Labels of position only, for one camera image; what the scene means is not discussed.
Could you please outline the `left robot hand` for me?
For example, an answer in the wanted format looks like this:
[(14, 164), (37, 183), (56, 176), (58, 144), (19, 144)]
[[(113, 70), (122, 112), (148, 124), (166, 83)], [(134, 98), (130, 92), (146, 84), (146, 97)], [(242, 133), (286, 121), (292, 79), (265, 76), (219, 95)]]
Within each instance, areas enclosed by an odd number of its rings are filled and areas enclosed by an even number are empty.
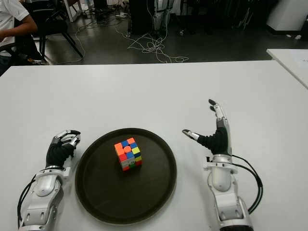
[(46, 168), (63, 168), (67, 158), (74, 156), (74, 150), (80, 142), (80, 134), (77, 130), (67, 129), (55, 135), (46, 154)]

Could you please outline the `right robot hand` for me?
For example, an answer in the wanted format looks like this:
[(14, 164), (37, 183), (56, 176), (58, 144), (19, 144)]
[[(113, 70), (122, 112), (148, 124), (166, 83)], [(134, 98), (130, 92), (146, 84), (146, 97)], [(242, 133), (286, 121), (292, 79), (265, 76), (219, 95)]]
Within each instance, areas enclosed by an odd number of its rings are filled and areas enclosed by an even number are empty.
[(213, 155), (213, 162), (231, 164), (232, 149), (229, 122), (222, 107), (216, 101), (209, 99), (208, 102), (210, 103), (210, 110), (216, 116), (216, 131), (209, 136), (200, 135), (188, 129), (183, 129), (182, 133), (209, 149)]

